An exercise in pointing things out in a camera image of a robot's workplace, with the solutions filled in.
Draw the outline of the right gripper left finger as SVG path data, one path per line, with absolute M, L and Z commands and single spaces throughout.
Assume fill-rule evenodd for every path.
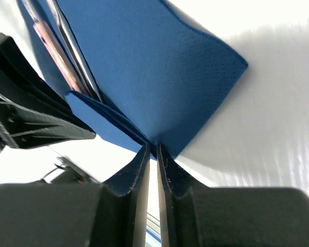
M 102 183 L 0 184 L 0 246 L 144 246 L 150 146 Z

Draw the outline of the blue paper napkin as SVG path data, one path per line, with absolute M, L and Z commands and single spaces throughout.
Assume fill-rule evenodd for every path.
M 70 90 L 18 6 L 45 82 L 102 139 L 177 157 L 247 70 L 221 39 L 192 27 L 165 1 L 58 1 L 103 101 Z

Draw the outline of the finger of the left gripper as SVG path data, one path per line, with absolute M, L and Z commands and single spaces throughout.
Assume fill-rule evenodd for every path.
M 0 33 L 0 93 L 14 102 L 24 94 L 50 105 L 67 140 L 95 138 L 94 131 L 78 119 L 68 104 L 38 76 L 12 37 Z

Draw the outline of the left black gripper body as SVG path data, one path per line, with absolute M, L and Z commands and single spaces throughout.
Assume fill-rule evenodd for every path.
M 24 94 L 14 102 L 0 93 L 0 138 L 13 149 L 34 149 L 67 141 L 50 105 Z

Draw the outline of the silver table knife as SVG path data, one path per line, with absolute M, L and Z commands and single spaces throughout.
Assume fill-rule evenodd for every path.
M 83 82 L 85 88 L 87 89 L 89 95 L 92 96 L 94 99 L 99 100 L 101 103 L 104 103 L 102 94 L 97 87 L 95 79 L 89 69 L 87 62 L 85 61 L 83 53 L 80 50 L 80 47 L 70 28 L 70 25 L 68 24 L 67 19 L 62 13 L 57 1 L 46 1 L 46 3 L 51 11 L 51 14 L 53 15 L 53 18 L 64 40 L 64 43 L 67 46 L 69 53 L 71 54 L 73 62 L 77 68 L 79 77 Z

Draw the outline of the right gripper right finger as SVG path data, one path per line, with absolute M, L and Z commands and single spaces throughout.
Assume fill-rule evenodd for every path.
M 212 188 L 157 147 L 162 246 L 309 246 L 309 197 L 286 187 Z

